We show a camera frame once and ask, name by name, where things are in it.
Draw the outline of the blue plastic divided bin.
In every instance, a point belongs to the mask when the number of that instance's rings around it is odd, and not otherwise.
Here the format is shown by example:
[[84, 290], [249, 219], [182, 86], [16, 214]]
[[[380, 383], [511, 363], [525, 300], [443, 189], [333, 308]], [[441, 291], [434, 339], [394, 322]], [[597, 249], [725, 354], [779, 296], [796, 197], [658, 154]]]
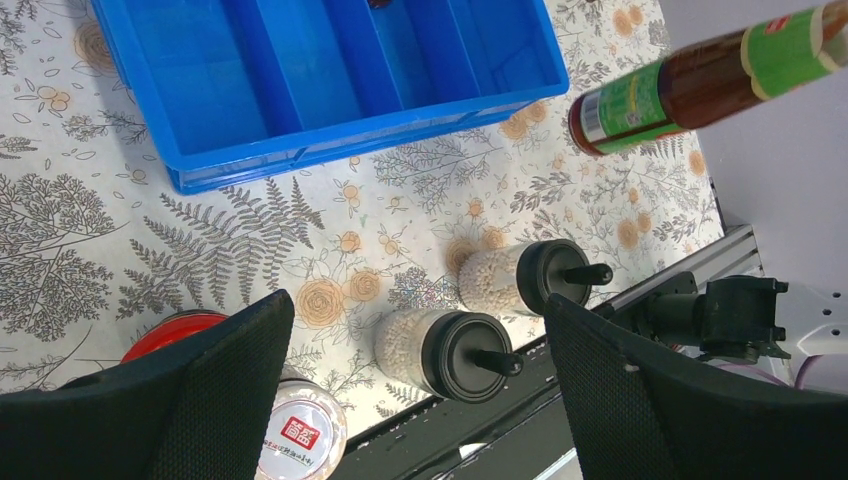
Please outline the blue plastic divided bin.
[[566, 93], [541, 1], [96, 1], [174, 190], [505, 120]]

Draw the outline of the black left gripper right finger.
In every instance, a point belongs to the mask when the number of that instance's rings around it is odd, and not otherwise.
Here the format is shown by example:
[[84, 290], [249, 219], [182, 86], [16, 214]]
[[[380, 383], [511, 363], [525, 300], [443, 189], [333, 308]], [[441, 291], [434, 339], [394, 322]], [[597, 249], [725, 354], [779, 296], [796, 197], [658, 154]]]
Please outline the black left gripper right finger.
[[847, 400], [737, 375], [555, 295], [544, 320], [586, 479], [843, 479]]

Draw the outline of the yellow cap sauce bottle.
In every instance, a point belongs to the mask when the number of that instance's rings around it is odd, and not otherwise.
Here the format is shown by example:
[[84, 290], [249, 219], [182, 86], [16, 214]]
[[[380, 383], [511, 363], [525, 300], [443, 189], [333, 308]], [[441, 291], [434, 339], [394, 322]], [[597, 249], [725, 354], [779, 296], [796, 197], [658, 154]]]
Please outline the yellow cap sauce bottle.
[[388, 7], [393, 0], [367, 0], [367, 3], [372, 9], [381, 9]]
[[569, 133], [603, 156], [714, 124], [847, 65], [847, 4], [831, 1], [681, 48], [578, 97]]

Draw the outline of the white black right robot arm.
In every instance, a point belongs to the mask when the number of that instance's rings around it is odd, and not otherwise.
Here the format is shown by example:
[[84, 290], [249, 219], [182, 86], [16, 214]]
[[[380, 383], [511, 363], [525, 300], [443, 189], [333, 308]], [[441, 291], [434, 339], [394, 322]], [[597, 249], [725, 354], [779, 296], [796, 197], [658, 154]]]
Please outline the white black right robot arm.
[[701, 363], [798, 390], [847, 392], [847, 316], [834, 292], [806, 320], [799, 294], [772, 277], [700, 282], [656, 275], [595, 307], [611, 323]]

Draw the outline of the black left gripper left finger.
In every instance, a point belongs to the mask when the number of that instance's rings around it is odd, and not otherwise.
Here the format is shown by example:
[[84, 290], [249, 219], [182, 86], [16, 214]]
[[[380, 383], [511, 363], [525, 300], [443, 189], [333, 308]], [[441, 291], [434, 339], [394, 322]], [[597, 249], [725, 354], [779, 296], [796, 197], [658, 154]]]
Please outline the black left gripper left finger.
[[276, 291], [216, 326], [1, 398], [5, 479], [251, 479], [293, 329]]

